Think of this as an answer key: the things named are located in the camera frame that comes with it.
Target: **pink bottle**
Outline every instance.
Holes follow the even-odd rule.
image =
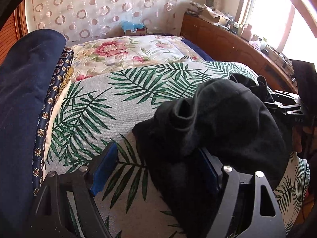
[[[248,25],[244,25],[243,26],[243,32],[241,34],[241,37],[243,39],[245,39],[246,41],[251,41],[252,39],[252,25],[248,24]]]

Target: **patterned navy trim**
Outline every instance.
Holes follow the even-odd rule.
[[[49,89],[47,91],[47,96],[44,100],[44,106],[39,116],[39,122],[37,125],[35,143],[33,149],[33,163],[32,163],[32,182],[33,182],[33,194],[34,196],[40,190],[43,181],[43,164],[44,164],[44,151],[45,151],[45,139],[47,128],[49,126],[50,117],[55,105],[55,98],[58,95],[59,87],[63,83],[66,77],[66,73],[70,68],[73,60],[74,52],[72,49],[66,47],[62,54],[63,59],[58,60],[57,66],[54,70],[51,79]]]

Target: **floral bedspread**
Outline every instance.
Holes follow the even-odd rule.
[[[151,118],[162,102],[192,97],[197,85],[212,78],[227,79],[232,72],[257,82],[256,73],[241,63],[189,62],[126,69],[73,83],[55,119],[47,172],[72,172],[100,154],[108,142],[115,142],[118,166],[95,197],[112,237],[186,238],[139,158],[131,130]],[[305,166],[306,160],[290,152],[286,172],[274,191],[286,232],[300,212],[303,186],[305,191],[308,188]],[[73,198],[69,200],[75,208]]]
[[[126,36],[75,45],[71,47],[74,51],[71,80],[80,81],[112,71],[179,60],[204,61],[181,39],[175,36]]]

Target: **silver bolt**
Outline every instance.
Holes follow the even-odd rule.
[[[48,174],[47,174],[47,177],[53,177],[55,176],[56,172],[55,171],[50,171]]]
[[[223,169],[224,169],[226,172],[228,172],[228,173],[230,173],[230,172],[232,171],[232,167],[231,167],[231,166],[224,166]]]
[[[256,176],[259,178],[263,178],[264,177],[264,173],[261,171],[256,171]]]
[[[79,168],[79,171],[81,171],[81,172],[85,172],[85,171],[87,171],[88,170],[88,166],[81,166],[80,168]]]

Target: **bed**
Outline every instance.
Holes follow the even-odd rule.
[[[119,164],[95,197],[110,234],[185,237],[154,187],[131,130],[151,118],[162,102],[192,97],[197,85],[209,79],[240,73],[257,83],[257,74],[249,67],[212,62],[199,48],[185,43],[170,36],[118,37],[64,48],[61,34],[39,30],[12,47],[0,67],[5,80],[0,83],[0,113],[7,116],[1,122],[0,144],[10,151],[2,158],[1,194],[6,197],[1,206],[10,223],[23,221],[25,205],[31,204],[46,173],[75,171],[112,141],[118,146]],[[23,50],[26,45],[35,48],[29,53]],[[27,119],[23,128],[20,119]],[[306,160],[290,152],[274,191],[286,231],[300,212],[303,186],[307,191],[305,166]],[[72,194],[69,201],[80,232]]]
[[[231,73],[257,79],[255,72],[240,63],[202,61],[128,68],[71,84],[54,122],[47,170],[72,172],[89,163],[108,142],[115,142],[119,164],[104,191],[95,197],[111,235],[185,237],[140,160],[131,129],[151,118],[162,102],[191,97],[199,83],[228,78]],[[291,152],[285,175],[274,191],[286,231],[301,208],[305,165],[305,160]],[[74,201],[70,201],[75,212]]]

